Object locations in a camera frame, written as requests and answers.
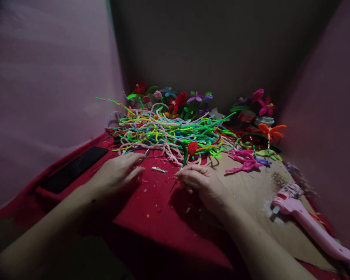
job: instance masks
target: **pink pipe cleaner scrap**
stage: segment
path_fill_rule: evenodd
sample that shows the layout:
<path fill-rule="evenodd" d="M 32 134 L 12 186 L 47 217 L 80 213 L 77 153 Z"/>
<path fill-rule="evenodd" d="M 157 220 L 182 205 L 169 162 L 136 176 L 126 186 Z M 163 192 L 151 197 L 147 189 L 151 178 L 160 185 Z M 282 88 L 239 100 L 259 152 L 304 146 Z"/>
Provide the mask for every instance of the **pink pipe cleaner scrap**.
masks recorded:
<path fill-rule="evenodd" d="M 226 173 L 235 173 L 238 171 L 250 171 L 254 167 L 263 166 L 263 164 L 257 163 L 257 161 L 254 159 L 252 153 L 254 151 L 252 150 L 232 150 L 229 152 L 229 157 L 234 159 L 235 161 L 238 161 L 239 163 L 242 163 L 243 166 L 241 167 L 235 167 L 231 170 L 226 170 Z"/>

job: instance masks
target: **forearm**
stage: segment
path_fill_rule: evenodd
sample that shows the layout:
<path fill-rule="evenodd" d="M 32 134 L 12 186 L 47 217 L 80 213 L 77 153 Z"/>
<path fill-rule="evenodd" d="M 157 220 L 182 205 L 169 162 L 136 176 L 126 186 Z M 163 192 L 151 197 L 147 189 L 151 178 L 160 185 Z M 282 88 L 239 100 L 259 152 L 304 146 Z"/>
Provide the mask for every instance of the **forearm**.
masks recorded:
<path fill-rule="evenodd" d="M 61 248 L 60 241 L 77 230 L 90 207 L 89 198 L 80 193 L 75 190 L 0 254 L 1 279 L 39 276 L 52 253 Z"/>
<path fill-rule="evenodd" d="M 233 201 L 217 216 L 230 233 L 253 279 L 314 279 Z"/>

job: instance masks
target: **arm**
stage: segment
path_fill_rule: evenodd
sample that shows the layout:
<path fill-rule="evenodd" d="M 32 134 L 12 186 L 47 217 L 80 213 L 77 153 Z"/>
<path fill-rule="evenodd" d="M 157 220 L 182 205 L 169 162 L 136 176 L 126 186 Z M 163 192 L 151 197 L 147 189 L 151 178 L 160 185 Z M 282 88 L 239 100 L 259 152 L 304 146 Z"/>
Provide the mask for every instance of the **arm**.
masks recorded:
<path fill-rule="evenodd" d="M 107 161 L 88 183 L 73 191 L 0 254 L 0 279 L 40 278 L 53 251 L 77 230 L 84 214 L 117 194 L 144 170 L 132 170 L 134 163 L 143 157 L 128 153 Z"/>
<path fill-rule="evenodd" d="M 253 279 L 314 279 L 287 251 L 235 203 L 216 172 L 189 165 L 176 174 L 200 186 L 199 197 L 231 235 Z M 192 190 L 182 181 L 180 187 Z"/>

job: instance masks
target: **gray wall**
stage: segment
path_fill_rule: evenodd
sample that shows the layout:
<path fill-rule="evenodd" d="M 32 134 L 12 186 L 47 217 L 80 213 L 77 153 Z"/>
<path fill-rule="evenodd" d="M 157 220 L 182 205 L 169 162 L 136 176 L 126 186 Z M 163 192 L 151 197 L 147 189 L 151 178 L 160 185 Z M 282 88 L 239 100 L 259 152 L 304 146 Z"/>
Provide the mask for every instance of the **gray wall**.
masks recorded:
<path fill-rule="evenodd" d="M 124 65 L 178 91 L 212 91 L 226 112 L 264 88 L 277 97 L 338 1 L 112 0 Z"/>

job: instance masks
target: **red tablecloth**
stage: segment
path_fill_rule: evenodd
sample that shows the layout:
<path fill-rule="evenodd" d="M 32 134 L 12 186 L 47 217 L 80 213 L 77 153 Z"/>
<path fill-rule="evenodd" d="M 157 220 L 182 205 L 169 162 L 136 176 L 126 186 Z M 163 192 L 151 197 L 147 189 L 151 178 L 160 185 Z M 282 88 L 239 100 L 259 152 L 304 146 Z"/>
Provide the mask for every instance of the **red tablecloth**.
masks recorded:
<path fill-rule="evenodd" d="M 41 189 L 41 182 L 91 147 L 109 147 L 113 139 L 107 139 L 107 136 L 104 133 L 47 168 L 0 210 L 0 219 L 14 219 L 15 225 L 27 227 L 38 222 L 75 188 L 87 182 L 96 166 L 117 153 L 109 149 L 108 154 L 60 194 Z M 160 154 L 160 151 L 154 151 L 148 157 Z M 198 196 L 190 196 L 177 186 L 169 194 L 173 175 L 179 168 L 159 157 L 147 158 L 141 165 L 147 170 L 133 195 L 117 197 L 104 211 L 91 213 L 81 232 L 103 236 L 113 253 L 137 279 L 249 279 L 247 268 L 229 235 L 200 221 Z M 168 172 L 151 170 L 152 166 Z M 318 279 L 340 279 L 334 273 L 305 263 L 302 265 Z"/>

